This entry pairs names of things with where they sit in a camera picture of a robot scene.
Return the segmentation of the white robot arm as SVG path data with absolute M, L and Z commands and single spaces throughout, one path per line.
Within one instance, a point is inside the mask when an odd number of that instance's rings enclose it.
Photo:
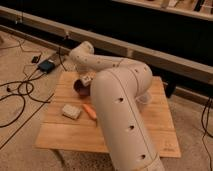
M 90 97 L 116 171 L 165 171 L 136 103 L 152 84 L 149 66 L 125 57 L 96 55 L 88 41 L 69 56 L 96 71 Z

